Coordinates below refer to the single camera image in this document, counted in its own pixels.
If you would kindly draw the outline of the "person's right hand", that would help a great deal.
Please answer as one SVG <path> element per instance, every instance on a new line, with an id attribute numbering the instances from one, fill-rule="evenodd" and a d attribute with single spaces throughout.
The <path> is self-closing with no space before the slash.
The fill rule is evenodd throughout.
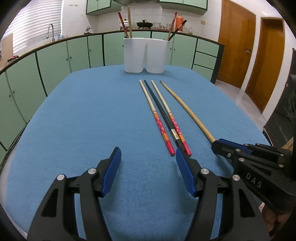
<path id="1" fill-rule="evenodd" d="M 268 232 L 282 228 L 290 217 L 290 213 L 276 214 L 264 202 L 260 204 L 259 210 L 266 224 Z"/>

